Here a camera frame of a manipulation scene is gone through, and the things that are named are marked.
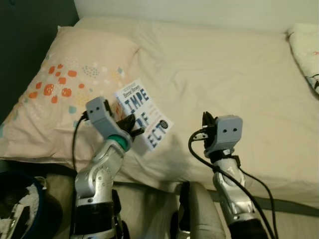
patterned pillow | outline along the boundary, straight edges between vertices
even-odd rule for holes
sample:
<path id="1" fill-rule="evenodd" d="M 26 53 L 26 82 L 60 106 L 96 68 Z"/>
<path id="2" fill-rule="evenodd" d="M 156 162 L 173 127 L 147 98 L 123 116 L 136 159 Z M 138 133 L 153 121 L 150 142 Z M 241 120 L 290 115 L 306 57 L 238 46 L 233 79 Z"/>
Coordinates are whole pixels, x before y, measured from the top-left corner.
<path id="1" fill-rule="evenodd" d="M 126 71 L 138 48 L 111 33 L 60 28 L 40 71 L 0 126 L 0 157 L 59 163 L 70 159 L 72 133 L 85 104 L 97 96 L 115 104 L 114 92 L 131 82 Z M 88 124 L 84 130 L 93 141 L 98 138 Z M 91 152 L 79 153 L 91 157 Z"/>

